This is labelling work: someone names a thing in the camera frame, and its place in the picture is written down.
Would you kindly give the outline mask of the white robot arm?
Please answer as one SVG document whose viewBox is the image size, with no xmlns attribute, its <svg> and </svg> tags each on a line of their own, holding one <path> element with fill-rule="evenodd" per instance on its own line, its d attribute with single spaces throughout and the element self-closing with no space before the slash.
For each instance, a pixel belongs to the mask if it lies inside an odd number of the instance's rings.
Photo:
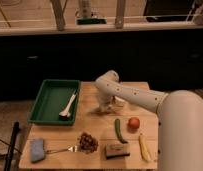
<svg viewBox="0 0 203 171">
<path fill-rule="evenodd" d="M 102 106 L 116 96 L 157 115 L 158 171 L 203 171 L 203 99 L 199 95 L 127 86 L 114 70 L 99 76 L 95 86 Z"/>
</svg>

